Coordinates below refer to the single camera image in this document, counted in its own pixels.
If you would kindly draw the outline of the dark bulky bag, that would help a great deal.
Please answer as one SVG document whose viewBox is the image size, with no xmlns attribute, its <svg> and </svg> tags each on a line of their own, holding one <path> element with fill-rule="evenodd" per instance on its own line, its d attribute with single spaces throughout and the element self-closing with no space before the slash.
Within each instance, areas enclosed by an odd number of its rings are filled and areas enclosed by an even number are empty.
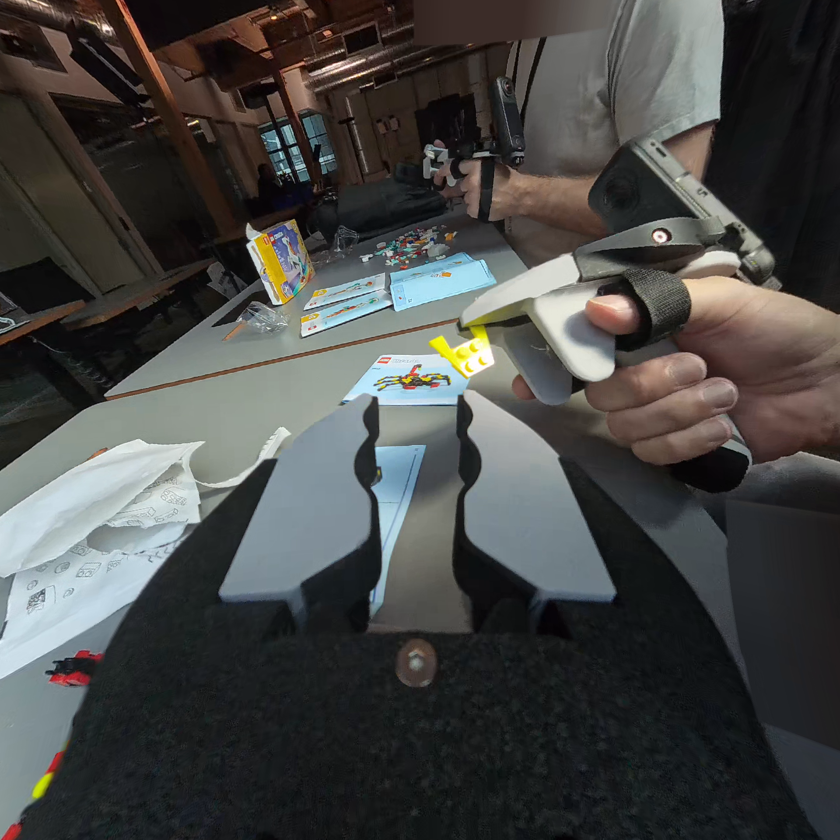
<svg viewBox="0 0 840 840">
<path fill-rule="evenodd" d="M 306 226 L 328 242 L 340 227 L 366 240 L 447 212 L 447 199 L 434 189 L 386 178 L 326 193 L 309 211 Z"/>
</svg>

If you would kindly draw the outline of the spider picture instruction booklet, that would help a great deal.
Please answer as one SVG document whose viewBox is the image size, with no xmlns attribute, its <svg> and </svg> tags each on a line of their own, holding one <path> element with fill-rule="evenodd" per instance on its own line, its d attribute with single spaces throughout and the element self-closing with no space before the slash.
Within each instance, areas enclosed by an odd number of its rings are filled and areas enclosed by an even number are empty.
<svg viewBox="0 0 840 840">
<path fill-rule="evenodd" d="M 468 379 L 436 353 L 380 355 L 344 397 L 378 398 L 381 406 L 456 406 Z"/>
</svg>

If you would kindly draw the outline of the open blue instruction sheet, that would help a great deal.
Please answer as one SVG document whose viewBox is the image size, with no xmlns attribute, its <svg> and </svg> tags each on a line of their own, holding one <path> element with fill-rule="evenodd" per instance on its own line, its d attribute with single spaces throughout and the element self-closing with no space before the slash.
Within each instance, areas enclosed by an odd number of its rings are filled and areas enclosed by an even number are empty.
<svg viewBox="0 0 840 840">
<path fill-rule="evenodd" d="M 377 499 L 381 533 L 381 574 L 371 592 L 371 614 L 382 607 L 392 553 L 413 498 L 426 447 L 376 447 L 377 477 L 372 489 Z"/>
</svg>

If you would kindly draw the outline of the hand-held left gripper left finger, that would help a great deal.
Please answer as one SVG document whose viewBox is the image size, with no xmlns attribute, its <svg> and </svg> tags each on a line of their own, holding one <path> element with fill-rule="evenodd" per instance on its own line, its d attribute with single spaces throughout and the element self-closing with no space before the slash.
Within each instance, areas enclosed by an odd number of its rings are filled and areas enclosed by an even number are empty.
<svg viewBox="0 0 840 840">
<path fill-rule="evenodd" d="M 326 606 L 356 633 L 368 630 L 382 572 L 378 437 L 378 400 L 361 395 L 278 455 L 218 590 L 222 602 L 284 602 L 298 623 Z"/>
</svg>

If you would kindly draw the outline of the wooden post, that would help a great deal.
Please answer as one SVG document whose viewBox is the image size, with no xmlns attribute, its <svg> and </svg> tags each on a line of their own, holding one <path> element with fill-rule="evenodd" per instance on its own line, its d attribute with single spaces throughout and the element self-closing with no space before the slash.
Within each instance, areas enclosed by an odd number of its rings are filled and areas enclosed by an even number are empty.
<svg viewBox="0 0 840 840">
<path fill-rule="evenodd" d="M 143 87 L 167 129 L 185 172 L 203 199 L 217 233 L 224 235 L 232 232 L 236 222 L 231 207 L 199 150 L 161 67 L 146 45 L 128 5 L 124 1 L 99 1 L 99 5 L 132 67 L 141 77 Z"/>
</svg>

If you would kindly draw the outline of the white paper bag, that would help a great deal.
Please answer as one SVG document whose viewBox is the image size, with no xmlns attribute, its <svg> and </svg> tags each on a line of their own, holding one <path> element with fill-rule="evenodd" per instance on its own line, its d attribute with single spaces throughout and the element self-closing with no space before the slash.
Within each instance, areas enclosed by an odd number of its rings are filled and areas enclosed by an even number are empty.
<svg viewBox="0 0 840 840">
<path fill-rule="evenodd" d="M 2 576 L 11 577 L 1 677 L 44 657 L 133 602 L 201 521 L 201 491 L 239 485 L 290 433 L 279 427 L 231 479 L 196 480 L 203 442 L 106 449 L 2 515 Z"/>
</svg>

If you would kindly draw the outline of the black garment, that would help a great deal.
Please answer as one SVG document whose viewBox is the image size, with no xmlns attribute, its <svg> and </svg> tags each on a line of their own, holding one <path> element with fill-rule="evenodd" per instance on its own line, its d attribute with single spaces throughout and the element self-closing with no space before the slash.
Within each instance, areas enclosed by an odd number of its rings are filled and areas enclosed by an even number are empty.
<svg viewBox="0 0 840 840">
<path fill-rule="evenodd" d="M 839 2 L 723 2 L 721 118 L 706 182 L 783 289 L 839 308 Z"/>
</svg>

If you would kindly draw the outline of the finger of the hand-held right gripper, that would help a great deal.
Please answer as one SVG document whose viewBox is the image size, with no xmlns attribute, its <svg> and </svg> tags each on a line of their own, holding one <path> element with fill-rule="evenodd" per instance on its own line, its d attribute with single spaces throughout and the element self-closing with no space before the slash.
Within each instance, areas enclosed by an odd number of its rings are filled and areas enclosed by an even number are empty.
<svg viewBox="0 0 840 840">
<path fill-rule="evenodd" d="M 524 305 L 542 295 L 573 285 L 581 270 L 572 256 L 560 256 L 486 289 L 462 311 L 458 328 L 505 322 L 524 313 Z"/>
<path fill-rule="evenodd" d="M 585 315 L 593 294 L 545 294 L 526 300 L 525 323 L 508 329 L 508 356 L 537 400 L 563 405 L 574 382 L 602 382 L 616 368 L 615 338 Z"/>
</svg>

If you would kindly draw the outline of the pile of colourful bricks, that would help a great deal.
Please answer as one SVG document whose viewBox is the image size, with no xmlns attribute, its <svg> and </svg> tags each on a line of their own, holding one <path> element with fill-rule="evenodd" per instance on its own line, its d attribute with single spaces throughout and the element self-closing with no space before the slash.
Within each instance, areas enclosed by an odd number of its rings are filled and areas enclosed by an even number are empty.
<svg viewBox="0 0 840 840">
<path fill-rule="evenodd" d="M 359 257 L 366 264 L 374 258 L 383 258 L 385 265 L 408 268 L 414 262 L 427 263 L 444 259 L 458 231 L 446 225 L 415 227 L 394 238 L 375 245 L 369 253 Z"/>
</svg>

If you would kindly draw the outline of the red yellow black brick assembly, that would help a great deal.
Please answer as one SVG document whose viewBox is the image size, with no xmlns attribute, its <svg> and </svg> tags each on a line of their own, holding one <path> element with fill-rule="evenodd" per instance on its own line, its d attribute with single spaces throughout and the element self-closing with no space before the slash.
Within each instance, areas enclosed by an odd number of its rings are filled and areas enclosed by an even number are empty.
<svg viewBox="0 0 840 840">
<path fill-rule="evenodd" d="M 52 685 L 63 687 L 89 686 L 91 679 L 103 659 L 103 653 L 81 649 L 73 656 L 56 659 L 52 667 L 45 671 Z"/>
</svg>

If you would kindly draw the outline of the person's right hand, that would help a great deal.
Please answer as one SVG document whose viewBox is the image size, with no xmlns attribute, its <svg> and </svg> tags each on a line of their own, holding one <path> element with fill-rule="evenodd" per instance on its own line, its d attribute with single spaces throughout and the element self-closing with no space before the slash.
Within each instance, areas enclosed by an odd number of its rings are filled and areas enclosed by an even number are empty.
<svg viewBox="0 0 840 840">
<path fill-rule="evenodd" d="M 686 288 L 677 352 L 585 387 L 611 435 L 644 462 L 669 466 L 728 441 L 728 415 L 757 464 L 837 452 L 838 315 L 734 278 L 688 279 Z"/>
</svg>

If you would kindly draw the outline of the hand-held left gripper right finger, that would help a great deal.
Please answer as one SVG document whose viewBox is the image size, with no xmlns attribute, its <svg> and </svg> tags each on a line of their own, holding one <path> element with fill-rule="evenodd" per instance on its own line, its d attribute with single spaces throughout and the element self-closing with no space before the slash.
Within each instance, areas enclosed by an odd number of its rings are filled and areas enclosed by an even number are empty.
<svg viewBox="0 0 840 840">
<path fill-rule="evenodd" d="M 458 399 L 453 574 L 479 630 L 502 603 L 530 631 L 564 603 L 612 604 L 616 587 L 560 456 L 475 391 Z"/>
</svg>

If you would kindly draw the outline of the paned window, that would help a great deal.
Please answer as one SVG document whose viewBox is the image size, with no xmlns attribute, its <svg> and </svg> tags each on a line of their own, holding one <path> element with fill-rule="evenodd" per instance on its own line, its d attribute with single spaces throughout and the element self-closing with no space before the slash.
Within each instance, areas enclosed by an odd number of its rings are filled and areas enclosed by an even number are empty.
<svg viewBox="0 0 840 840">
<path fill-rule="evenodd" d="M 336 172 L 338 164 L 323 116 L 309 110 L 299 117 L 311 151 L 315 152 L 317 146 L 320 148 L 318 162 L 322 173 L 329 175 Z M 279 120 L 278 126 L 277 130 L 273 123 L 267 122 L 259 127 L 260 137 L 276 173 L 289 178 L 296 176 L 301 182 L 309 182 L 308 169 L 289 120 Z"/>
</svg>

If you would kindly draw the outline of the another person's forearm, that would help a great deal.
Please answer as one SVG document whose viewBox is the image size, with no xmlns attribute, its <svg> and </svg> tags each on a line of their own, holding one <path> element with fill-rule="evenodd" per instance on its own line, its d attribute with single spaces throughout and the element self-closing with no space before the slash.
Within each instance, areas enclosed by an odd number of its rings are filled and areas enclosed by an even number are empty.
<svg viewBox="0 0 840 840">
<path fill-rule="evenodd" d="M 590 191 L 598 175 L 565 177 L 519 173 L 524 184 L 518 211 L 504 219 L 525 217 L 590 239 L 606 235 L 603 221 L 589 204 Z"/>
</svg>

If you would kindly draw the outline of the white and yellow toy box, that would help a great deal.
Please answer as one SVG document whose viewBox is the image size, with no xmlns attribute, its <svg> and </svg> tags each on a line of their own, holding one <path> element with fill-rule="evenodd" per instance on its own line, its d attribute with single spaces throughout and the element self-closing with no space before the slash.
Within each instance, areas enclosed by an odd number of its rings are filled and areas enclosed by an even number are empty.
<svg viewBox="0 0 840 840">
<path fill-rule="evenodd" d="M 287 304 L 314 278 L 314 267 L 292 218 L 257 231 L 245 227 L 247 250 L 266 289 L 270 305 Z"/>
</svg>

